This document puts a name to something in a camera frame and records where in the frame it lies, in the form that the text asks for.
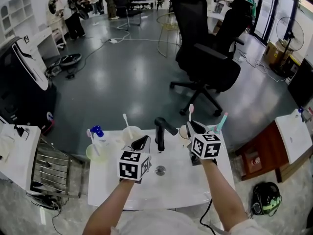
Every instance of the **white box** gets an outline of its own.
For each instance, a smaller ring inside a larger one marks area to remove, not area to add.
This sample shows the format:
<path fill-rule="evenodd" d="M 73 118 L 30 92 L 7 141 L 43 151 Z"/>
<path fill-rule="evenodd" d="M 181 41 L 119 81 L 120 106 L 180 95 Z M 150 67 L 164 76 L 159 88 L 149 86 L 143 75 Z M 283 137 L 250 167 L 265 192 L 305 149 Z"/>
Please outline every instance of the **white box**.
<path fill-rule="evenodd" d="M 201 159 L 214 159 L 221 149 L 219 134 L 196 134 L 192 140 L 191 151 Z"/>
<path fill-rule="evenodd" d="M 123 151 L 118 160 L 117 176 L 119 178 L 139 181 L 149 169 L 150 156 L 147 153 Z"/>

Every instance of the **white cabinet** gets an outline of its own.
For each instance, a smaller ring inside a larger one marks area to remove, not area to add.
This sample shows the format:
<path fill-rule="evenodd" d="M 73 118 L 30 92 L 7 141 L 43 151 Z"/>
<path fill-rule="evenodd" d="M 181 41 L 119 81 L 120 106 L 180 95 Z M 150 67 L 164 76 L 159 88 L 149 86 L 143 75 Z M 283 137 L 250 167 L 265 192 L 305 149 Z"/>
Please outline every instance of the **white cabinet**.
<path fill-rule="evenodd" d="M 0 43 L 12 35 L 29 39 L 39 30 L 30 0 L 10 0 L 0 6 Z"/>

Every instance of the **blue bottle cap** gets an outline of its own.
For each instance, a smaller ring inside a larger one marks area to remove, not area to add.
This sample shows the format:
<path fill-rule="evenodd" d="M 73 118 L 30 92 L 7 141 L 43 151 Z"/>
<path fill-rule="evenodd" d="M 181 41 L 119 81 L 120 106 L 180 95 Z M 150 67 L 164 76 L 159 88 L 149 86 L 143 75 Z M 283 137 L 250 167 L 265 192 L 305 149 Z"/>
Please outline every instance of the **blue bottle cap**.
<path fill-rule="evenodd" d="M 90 129 L 90 131 L 95 133 L 95 134 L 97 134 L 97 136 L 100 137 L 100 138 L 104 136 L 103 131 L 101 130 L 100 125 L 95 125 L 94 127 L 92 127 Z"/>

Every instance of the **black office chair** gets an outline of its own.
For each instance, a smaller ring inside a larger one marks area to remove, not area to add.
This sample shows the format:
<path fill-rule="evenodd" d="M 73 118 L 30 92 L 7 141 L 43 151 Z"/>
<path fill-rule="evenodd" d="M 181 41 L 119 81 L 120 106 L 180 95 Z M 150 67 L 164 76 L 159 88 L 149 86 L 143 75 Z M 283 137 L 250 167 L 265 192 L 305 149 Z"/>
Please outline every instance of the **black office chair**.
<path fill-rule="evenodd" d="M 244 44 L 237 37 L 251 23 L 251 16 L 246 12 L 249 9 L 239 10 L 239 5 L 245 3 L 236 2 L 235 9 L 226 13 L 218 34 L 214 36 L 208 32 L 206 0 L 171 1 L 182 37 L 176 61 L 192 82 L 171 82 L 170 88 L 178 85 L 196 91 L 179 113 L 185 115 L 189 105 L 203 93 L 217 108 L 214 116 L 218 117 L 223 110 L 206 89 L 227 91 L 239 76 L 240 66 L 232 61 L 233 53 L 229 52 L 229 48 L 233 42 Z"/>
<path fill-rule="evenodd" d="M 141 24 L 141 10 L 131 10 L 131 3 L 128 0 L 114 0 L 116 6 L 116 15 L 120 18 L 127 18 L 127 23 L 124 23 L 117 27 L 117 29 L 128 30 L 131 24 Z M 139 15 L 139 23 L 130 23 L 129 18 Z"/>

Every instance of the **sink drain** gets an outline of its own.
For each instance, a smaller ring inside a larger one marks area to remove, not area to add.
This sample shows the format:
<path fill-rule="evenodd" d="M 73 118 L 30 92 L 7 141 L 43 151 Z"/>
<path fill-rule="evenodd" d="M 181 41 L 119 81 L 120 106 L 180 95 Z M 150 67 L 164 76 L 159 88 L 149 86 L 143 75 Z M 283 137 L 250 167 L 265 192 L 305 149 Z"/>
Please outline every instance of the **sink drain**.
<path fill-rule="evenodd" d="M 165 169 L 164 166 L 159 165 L 159 166 L 156 168 L 155 173 L 156 173 L 158 176 L 163 176 L 163 175 L 166 173 L 166 169 Z"/>

